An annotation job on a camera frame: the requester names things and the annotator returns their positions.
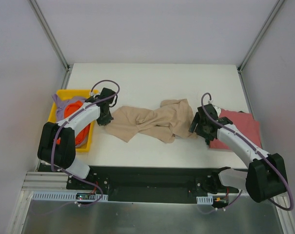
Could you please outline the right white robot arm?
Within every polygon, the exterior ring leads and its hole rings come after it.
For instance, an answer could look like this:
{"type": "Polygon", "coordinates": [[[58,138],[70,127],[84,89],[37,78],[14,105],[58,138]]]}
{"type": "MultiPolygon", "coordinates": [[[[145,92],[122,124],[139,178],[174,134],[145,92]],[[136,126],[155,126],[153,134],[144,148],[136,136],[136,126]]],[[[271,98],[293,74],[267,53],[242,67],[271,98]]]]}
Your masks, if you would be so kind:
{"type": "Polygon", "coordinates": [[[257,147],[227,117],[219,117],[212,104],[198,107],[189,128],[206,141],[221,141],[233,151],[247,167],[238,171],[222,167],[212,172],[208,191],[216,194],[227,187],[246,191],[253,201],[260,203],[289,192],[286,168],[281,155],[270,154],[257,147]]]}

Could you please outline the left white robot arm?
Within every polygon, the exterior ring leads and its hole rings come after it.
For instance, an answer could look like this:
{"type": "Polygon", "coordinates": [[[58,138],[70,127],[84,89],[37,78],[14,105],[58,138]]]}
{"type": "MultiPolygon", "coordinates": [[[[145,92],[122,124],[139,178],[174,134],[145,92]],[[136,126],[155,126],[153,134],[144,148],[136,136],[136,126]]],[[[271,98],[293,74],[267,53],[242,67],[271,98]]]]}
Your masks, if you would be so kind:
{"type": "Polygon", "coordinates": [[[114,118],[110,108],[117,103],[118,92],[103,88],[99,95],[90,96],[69,117],[43,126],[38,148],[38,158],[50,163],[51,170],[60,169],[77,180],[85,190],[94,185],[94,170],[76,158],[75,138],[93,121],[106,126],[114,118]]]}

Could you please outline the beige t shirt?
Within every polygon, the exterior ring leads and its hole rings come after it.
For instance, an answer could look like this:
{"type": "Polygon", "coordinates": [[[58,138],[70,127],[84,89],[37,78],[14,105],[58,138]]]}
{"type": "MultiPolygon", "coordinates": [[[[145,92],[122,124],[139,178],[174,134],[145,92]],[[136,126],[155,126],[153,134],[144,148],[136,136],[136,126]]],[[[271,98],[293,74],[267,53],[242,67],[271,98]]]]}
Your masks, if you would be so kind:
{"type": "Polygon", "coordinates": [[[113,112],[113,118],[105,130],[125,142],[138,133],[164,143],[172,143],[176,137],[197,138],[195,133],[189,132],[194,114],[187,99],[164,100],[155,110],[122,106],[113,112]]]}

